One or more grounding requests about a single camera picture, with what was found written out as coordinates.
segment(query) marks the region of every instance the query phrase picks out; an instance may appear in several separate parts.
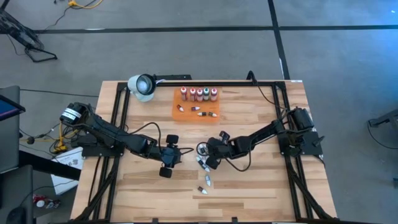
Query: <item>vial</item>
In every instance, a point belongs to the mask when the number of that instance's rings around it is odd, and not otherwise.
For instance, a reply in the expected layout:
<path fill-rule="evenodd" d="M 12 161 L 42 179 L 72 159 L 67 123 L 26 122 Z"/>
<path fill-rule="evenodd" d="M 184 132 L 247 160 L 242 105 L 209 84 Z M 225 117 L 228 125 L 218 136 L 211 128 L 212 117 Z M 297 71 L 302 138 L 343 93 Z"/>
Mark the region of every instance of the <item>vial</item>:
<path fill-rule="evenodd" d="M 190 99 L 191 101 L 195 101 L 195 95 L 196 95 L 197 91 L 194 87 L 191 88 L 190 90 Z"/>
<path fill-rule="evenodd" d="M 197 101 L 198 102 L 202 102 L 203 101 L 203 90 L 202 89 L 198 89 L 197 90 Z"/>
<path fill-rule="evenodd" d="M 210 93 L 210 101 L 214 102 L 217 100 L 217 89 L 212 88 Z"/>
<path fill-rule="evenodd" d="M 187 100 L 187 89 L 184 86 L 181 88 L 181 99 L 183 101 Z"/>
<path fill-rule="evenodd" d="M 210 90 L 209 88 L 205 88 L 203 90 L 203 100 L 208 101 L 209 100 L 209 94 L 210 94 Z"/>

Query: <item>concrete floor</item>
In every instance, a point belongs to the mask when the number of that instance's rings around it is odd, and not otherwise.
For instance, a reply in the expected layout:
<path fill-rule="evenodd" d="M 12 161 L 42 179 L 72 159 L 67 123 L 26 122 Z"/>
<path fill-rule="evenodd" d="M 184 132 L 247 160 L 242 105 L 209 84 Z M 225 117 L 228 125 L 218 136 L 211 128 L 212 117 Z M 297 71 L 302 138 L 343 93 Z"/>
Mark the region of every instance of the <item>concrete floor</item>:
<path fill-rule="evenodd" d="M 393 0 L 274 3 L 280 26 L 398 24 Z M 44 29 L 65 8 L 66 2 L 13 0 L 6 10 L 24 25 Z M 105 0 L 93 10 L 69 10 L 55 29 L 232 25 L 271 26 L 267 1 Z M 326 172 L 338 216 L 396 223 L 398 190 L 392 178 L 398 176 L 398 150 L 378 146 L 366 121 L 397 109 L 398 30 L 283 31 L 281 36 L 290 77 L 304 81 L 314 122 L 326 136 Z M 8 38 L 0 35 L 0 87 L 97 95 L 103 80 L 126 80 L 138 73 L 242 79 L 253 70 L 260 79 L 282 79 L 273 31 L 44 34 L 40 39 L 59 60 L 34 64 L 16 56 Z M 22 92 L 27 112 L 21 115 L 21 128 L 32 134 L 48 130 L 74 101 L 96 104 L 95 98 Z M 398 147 L 388 126 L 374 134 Z M 35 174 L 36 186 L 49 182 L 49 176 Z M 68 220 L 73 199 L 72 190 L 62 196 L 61 208 L 38 223 Z"/>

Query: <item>orange tray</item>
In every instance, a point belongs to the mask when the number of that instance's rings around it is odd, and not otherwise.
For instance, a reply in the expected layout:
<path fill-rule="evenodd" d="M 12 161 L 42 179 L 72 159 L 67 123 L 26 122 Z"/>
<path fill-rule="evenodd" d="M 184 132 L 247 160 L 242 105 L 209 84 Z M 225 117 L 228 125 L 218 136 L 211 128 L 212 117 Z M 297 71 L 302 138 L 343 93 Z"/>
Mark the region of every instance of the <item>orange tray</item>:
<path fill-rule="evenodd" d="M 220 121 L 220 94 L 221 94 L 221 88 L 217 88 L 218 93 L 217 93 L 217 100 L 212 102 L 210 100 L 208 101 L 202 101 L 202 102 L 197 102 L 197 101 L 190 101 L 189 100 L 189 89 L 190 87 L 186 86 L 187 88 L 187 96 L 188 100 L 183 101 L 181 97 L 181 91 L 180 88 L 174 89 L 174 98 L 173 98 L 173 108 L 172 108 L 172 117 L 175 121 L 198 121 L 198 122 L 219 122 Z M 182 106 L 184 109 L 184 112 L 181 112 L 178 110 L 177 105 Z M 197 111 L 191 111 L 191 108 L 194 106 L 199 106 L 200 109 Z M 199 116 L 199 112 L 213 112 L 217 114 L 217 117 L 211 117 L 211 116 Z"/>

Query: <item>white paper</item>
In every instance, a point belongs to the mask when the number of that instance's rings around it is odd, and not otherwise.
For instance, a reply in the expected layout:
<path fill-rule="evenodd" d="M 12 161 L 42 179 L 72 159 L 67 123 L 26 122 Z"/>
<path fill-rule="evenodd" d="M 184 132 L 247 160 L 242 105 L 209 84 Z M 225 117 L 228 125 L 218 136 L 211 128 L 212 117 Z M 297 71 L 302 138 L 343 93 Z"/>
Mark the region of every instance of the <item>white paper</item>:
<path fill-rule="evenodd" d="M 53 159 L 53 161 L 60 162 L 62 164 L 65 164 L 65 165 L 68 165 L 68 166 L 71 166 L 71 167 L 81 170 L 83 168 L 83 159 L 81 158 L 82 150 L 83 150 L 82 147 L 78 147 L 71 151 L 64 152 L 62 154 L 57 155 L 55 157 L 57 159 Z M 61 194 L 65 193 L 66 191 L 76 187 L 79 184 L 79 181 L 77 181 L 77 180 L 67 183 L 67 182 L 71 181 L 71 179 L 59 177 L 59 176 L 56 176 L 53 174 L 51 174 L 51 178 L 52 178 L 52 183 L 54 186 L 61 184 L 61 185 L 54 187 L 55 193 L 57 195 L 61 195 Z"/>

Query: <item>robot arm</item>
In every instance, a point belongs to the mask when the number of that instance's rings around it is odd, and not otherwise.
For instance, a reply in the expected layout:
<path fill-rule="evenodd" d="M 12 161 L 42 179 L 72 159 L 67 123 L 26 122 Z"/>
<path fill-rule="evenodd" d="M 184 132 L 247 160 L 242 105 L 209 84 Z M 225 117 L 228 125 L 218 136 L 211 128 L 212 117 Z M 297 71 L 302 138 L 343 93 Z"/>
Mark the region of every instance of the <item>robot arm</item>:
<path fill-rule="evenodd" d="M 229 139 L 229 134 L 222 131 L 221 140 L 209 138 L 208 159 L 206 164 L 212 169 L 217 169 L 220 159 L 237 159 L 249 154 L 257 144 L 279 134 L 286 135 L 286 145 L 293 151 L 300 152 L 305 144 L 303 135 L 313 127 L 312 120 L 306 109 L 296 108 L 286 113 L 295 125 L 295 130 L 285 129 L 283 119 L 276 119 L 271 124 L 250 134 L 249 136 L 239 136 Z"/>
<path fill-rule="evenodd" d="M 128 149 L 136 156 L 160 161 L 164 164 L 159 175 L 171 177 L 175 164 L 181 162 L 180 149 L 174 145 L 178 136 L 168 135 L 166 147 L 160 147 L 156 139 L 143 134 L 131 134 L 119 129 L 95 114 L 90 105 L 83 103 L 70 103 L 62 113 L 60 120 L 63 124 L 73 129 L 90 133 L 95 137 L 96 143 L 112 150 L 114 147 Z"/>

